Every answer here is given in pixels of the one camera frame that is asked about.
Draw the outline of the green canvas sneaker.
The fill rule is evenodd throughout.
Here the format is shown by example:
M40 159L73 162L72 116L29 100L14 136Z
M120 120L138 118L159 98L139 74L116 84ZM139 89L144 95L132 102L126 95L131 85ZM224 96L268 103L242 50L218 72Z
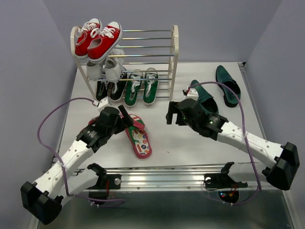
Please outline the green canvas sneaker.
M131 107L136 103L142 85L143 72L134 71L130 74L129 79L126 86L124 103Z
M156 98L159 75L156 69L150 67L145 73L143 101L146 105L152 105Z

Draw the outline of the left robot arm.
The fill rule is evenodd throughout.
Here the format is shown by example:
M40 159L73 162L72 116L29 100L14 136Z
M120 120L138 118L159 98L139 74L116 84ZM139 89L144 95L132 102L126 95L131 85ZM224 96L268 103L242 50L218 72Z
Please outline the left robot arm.
M123 105L105 107L91 124L81 130L67 152L46 173L21 186L23 207L41 223L48 225L58 217L68 197L78 197L90 187L108 189L111 182L107 171L96 163L88 165L76 177L73 174L112 135L132 125L133 119Z

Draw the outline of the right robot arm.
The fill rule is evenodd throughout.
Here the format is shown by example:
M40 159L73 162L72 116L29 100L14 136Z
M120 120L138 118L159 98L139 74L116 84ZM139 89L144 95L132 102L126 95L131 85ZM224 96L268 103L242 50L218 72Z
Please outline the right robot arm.
M249 181L267 182L280 190L289 190L300 166L297 147L288 142L285 145L273 143L243 132L227 118L206 114L194 99L169 103L167 124L177 115L176 124L187 125L199 135L225 143L248 153L257 163L228 162L219 173L205 174L208 189L224 189L237 186L244 188Z

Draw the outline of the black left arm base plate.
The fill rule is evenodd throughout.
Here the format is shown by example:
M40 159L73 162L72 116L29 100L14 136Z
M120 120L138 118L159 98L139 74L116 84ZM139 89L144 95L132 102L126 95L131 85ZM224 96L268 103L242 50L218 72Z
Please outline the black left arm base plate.
M87 190L118 190L121 188L121 174L111 174L105 168L92 163L75 176L77 185Z

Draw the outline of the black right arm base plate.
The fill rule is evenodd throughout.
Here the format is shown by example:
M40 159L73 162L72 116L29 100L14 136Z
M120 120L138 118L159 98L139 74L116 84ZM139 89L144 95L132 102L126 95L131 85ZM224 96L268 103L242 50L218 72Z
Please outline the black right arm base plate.
M236 182L229 177L229 170L234 162L228 162L224 165L219 173L207 173L204 175L204 183L207 189L224 189L224 188L246 188L247 182Z

